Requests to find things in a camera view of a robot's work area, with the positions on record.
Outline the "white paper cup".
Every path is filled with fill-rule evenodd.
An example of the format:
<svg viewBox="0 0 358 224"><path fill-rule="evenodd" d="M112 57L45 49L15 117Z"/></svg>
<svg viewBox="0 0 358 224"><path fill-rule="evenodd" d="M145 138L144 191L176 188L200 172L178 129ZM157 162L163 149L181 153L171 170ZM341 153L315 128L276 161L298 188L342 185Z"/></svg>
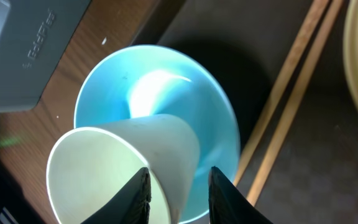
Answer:
<svg viewBox="0 0 358 224"><path fill-rule="evenodd" d="M146 167L150 223L180 223L199 156L195 132L170 114L72 129L55 143L47 162L53 213L59 223L81 223Z"/></svg>

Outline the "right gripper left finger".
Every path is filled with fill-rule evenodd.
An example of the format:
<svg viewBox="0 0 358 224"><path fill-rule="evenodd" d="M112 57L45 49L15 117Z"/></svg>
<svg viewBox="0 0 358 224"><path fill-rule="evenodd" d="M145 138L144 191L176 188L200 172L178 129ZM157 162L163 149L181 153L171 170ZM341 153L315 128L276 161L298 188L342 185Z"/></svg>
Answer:
<svg viewBox="0 0 358 224"><path fill-rule="evenodd" d="M148 224L150 181L148 168L139 169L106 205L81 224Z"/></svg>

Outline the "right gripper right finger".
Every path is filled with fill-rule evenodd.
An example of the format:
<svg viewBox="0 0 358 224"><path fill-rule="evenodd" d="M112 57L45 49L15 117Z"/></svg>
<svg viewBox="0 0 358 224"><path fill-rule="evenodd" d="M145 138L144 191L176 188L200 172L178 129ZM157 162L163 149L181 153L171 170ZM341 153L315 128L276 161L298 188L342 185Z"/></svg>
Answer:
<svg viewBox="0 0 358 224"><path fill-rule="evenodd" d="M213 166L208 177L210 224L272 224Z"/></svg>

